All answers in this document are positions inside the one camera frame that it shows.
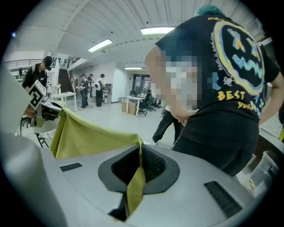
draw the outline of fluorescent light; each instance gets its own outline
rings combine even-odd
[[[101,43],[99,43],[99,44],[93,46],[93,47],[90,48],[88,51],[89,51],[89,52],[94,52],[94,51],[96,51],[96,50],[98,50],[98,49],[100,49],[100,48],[102,48],[102,47],[104,47],[104,46],[106,46],[106,45],[108,45],[108,44],[111,44],[111,43],[112,43],[112,42],[111,42],[109,39],[107,39],[107,40],[102,41]]]
[[[141,70],[141,67],[125,67],[126,70]]]
[[[167,34],[174,27],[149,27],[149,28],[141,28],[140,31],[143,35],[151,35],[151,34]]]

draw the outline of black mesh grille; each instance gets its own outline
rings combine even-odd
[[[204,184],[211,196],[218,203],[227,218],[233,216],[241,210],[239,204],[221,187],[216,181]]]
[[[139,167],[139,148],[111,165],[112,172],[127,185]]]
[[[145,173],[146,183],[162,174],[166,168],[166,162],[142,147],[142,165]]]

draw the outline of graphic print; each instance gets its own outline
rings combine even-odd
[[[249,95],[259,95],[264,83],[264,62],[255,39],[244,28],[228,21],[218,21],[213,34],[218,60],[229,76],[224,78],[224,83],[230,86],[234,81]],[[233,38],[230,47],[223,43],[223,35],[227,34]],[[252,76],[242,78],[239,73],[241,70],[252,71]]]

